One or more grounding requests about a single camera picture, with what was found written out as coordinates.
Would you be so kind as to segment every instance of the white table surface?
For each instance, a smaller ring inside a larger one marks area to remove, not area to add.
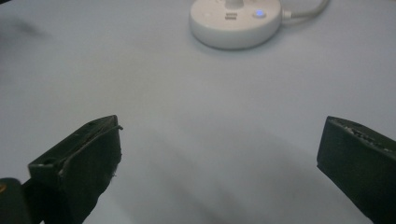
[[[319,0],[283,0],[304,9]],[[192,0],[0,6],[0,176],[118,115],[85,223],[371,223],[316,167],[327,116],[396,139],[396,1],[332,0],[255,49],[197,42]]]

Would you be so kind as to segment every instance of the white cable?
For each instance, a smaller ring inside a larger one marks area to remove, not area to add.
[[[320,14],[324,8],[329,4],[330,0],[322,0],[320,5],[310,11],[303,11],[303,12],[292,12],[288,10],[283,10],[282,18],[283,19],[301,19],[301,18],[310,18],[316,17]]]

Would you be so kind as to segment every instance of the button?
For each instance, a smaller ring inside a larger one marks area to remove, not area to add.
[[[253,17],[257,19],[265,18],[265,16],[266,16],[265,12],[261,9],[257,9],[253,13]]]

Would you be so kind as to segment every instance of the white round device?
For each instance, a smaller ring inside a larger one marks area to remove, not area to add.
[[[278,0],[197,0],[190,28],[202,43],[217,49],[246,49],[263,43],[278,29]]]

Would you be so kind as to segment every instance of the black plastic part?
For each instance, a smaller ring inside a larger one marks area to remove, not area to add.
[[[23,187],[34,223],[84,221],[120,163],[119,129],[116,116],[93,120],[29,164]]]
[[[328,117],[318,168],[374,223],[396,223],[396,142],[367,127]]]
[[[0,179],[0,223],[31,224],[20,181]]]

